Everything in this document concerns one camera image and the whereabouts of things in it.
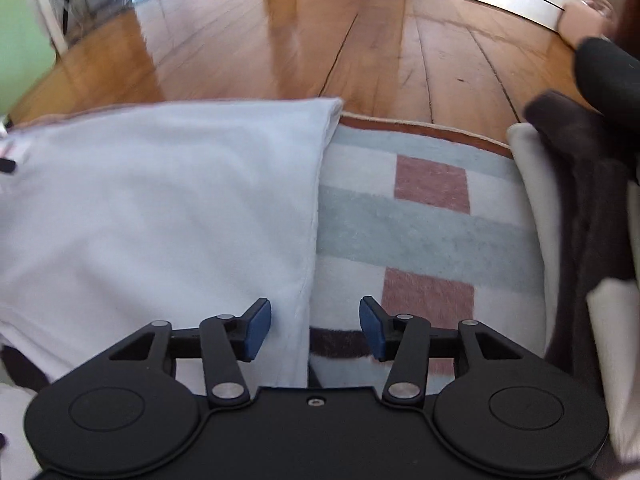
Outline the white sweatshirt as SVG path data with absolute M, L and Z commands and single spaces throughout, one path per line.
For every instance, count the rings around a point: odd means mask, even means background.
M 15 129 L 1 339 L 60 378 L 155 320 L 272 305 L 253 386 L 307 381 L 320 172 L 343 104 L 116 107 Z

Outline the striped floor rug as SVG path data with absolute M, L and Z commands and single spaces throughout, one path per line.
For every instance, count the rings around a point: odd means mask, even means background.
M 309 303 L 307 377 L 322 386 L 385 380 L 360 332 L 364 296 L 440 327 L 477 318 L 543 354 L 544 267 L 512 160 L 338 122 L 321 165 Z

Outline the white folded garment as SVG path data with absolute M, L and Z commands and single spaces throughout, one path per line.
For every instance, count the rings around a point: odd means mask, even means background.
M 639 463 L 639 187 L 618 160 L 532 125 L 508 139 L 544 262 L 546 358 L 604 397 L 610 448 Z

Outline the dark brown folded garment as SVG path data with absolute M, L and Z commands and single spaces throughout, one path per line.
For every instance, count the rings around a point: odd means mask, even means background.
M 525 119 L 541 136 L 560 192 L 560 290 L 546 361 L 600 392 L 602 379 L 587 295 L 605 278 L 630 281 L 627 166 L 611 153 L 601 115 L 549 90 Z

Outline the pink handbag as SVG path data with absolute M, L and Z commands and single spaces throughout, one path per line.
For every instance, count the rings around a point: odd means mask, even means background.
M 608 0 L 576 0 L 564 6 L 556 30 L 576 50 L 588 38 L 611 38 L 616 25 L 616 12 Z

